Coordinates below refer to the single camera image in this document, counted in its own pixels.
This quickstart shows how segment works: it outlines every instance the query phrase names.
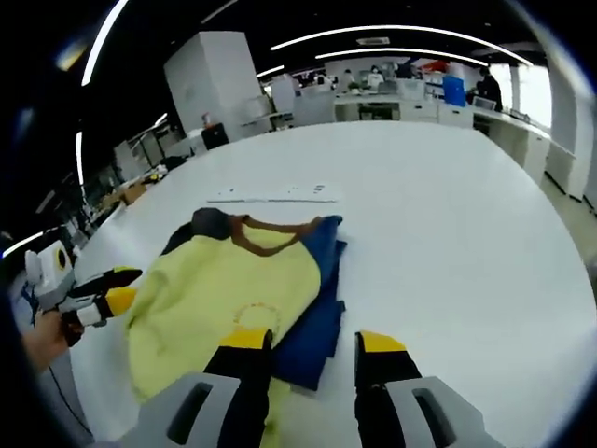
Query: human hand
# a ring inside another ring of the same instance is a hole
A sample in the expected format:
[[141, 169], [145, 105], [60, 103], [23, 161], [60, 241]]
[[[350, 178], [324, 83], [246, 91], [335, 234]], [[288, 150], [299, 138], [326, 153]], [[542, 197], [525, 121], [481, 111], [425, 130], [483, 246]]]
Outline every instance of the human hand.
[[[38, 371], [43, 371], [49, 364], [68, 349], [68, 343], [62, 331], [62, 316], [57, 311], [37, 314], [35, 328], [23, 336], [23, 343], [29, 358]], [[69, 329], [83, 333], [83, 327], [70, 324]]]

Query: blue container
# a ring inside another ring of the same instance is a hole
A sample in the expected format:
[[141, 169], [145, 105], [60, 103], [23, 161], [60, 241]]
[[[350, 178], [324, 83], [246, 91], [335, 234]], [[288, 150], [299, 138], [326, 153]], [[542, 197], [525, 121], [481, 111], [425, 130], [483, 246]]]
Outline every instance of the blue container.
[[443, 84], [444, 101], [449, 105], [459, 105], [464, 107], [466, 105], [465, 82], [459, 77], [446, 75]]

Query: brown strap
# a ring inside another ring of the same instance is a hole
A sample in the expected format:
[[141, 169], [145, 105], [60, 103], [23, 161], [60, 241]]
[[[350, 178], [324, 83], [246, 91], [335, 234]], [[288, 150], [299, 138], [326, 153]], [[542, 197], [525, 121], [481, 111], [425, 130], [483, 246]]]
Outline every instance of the brown strap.
[[[316, 217], [313, 221], [298, 224], [298, 225], [280, 225], [270, 224], [269, 222], [257, 221], [248, 215], [230, 216], [230, 224], [232, 227], [232, 242], [239, 247], [242, 247], [249, 252], [259, 255], [260, 257], [271, 257], [278, 252], [296, 243], [302, 236], [312, 232], [322, 219]], [[266, 231], [278, 231], [280, 233], [294, 233], [295, 235], [286, 243], [278, 245], [277, 247], [265, 248], [251, 242], [243, 231], [243, 225], [253, 229], [263, 229]]]

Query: window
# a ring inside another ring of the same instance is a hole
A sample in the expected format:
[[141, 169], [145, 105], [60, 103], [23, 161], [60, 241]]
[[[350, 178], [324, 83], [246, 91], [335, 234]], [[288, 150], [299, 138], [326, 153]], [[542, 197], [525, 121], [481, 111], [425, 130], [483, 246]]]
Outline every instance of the window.
[[551, 127], [551, 86], [549, 71], [546, 67], [536, 65], [519, 66], [521, 79], [521, 112], [531, 120]]
[[502, 92], [502, 105], [504, 109], [512, 108], [512, 75], [510, 66], [507, 63], [495, 63], [490, 65], [489, 71], [500, 85]]

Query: folded garment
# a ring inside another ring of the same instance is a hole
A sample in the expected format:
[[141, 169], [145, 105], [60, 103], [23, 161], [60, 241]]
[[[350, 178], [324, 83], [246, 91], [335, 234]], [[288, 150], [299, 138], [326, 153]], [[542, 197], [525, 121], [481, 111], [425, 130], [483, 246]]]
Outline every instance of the folded garment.
[[295, 325], [273, 350], [273, 376], [317, 390], [326, 359], [333, 357], [340, 334], [344, 302], [336, 301], [340, 256], [346, 243], [337, 241], [327, 282]]
[[275, 347], [331, 278], [340, 223], [324, 217], [277, 226], [217, 209], [195, 212], [146, 272], [127, 314], [137, 397], [203, 371], [237, 328], [271, 329]]

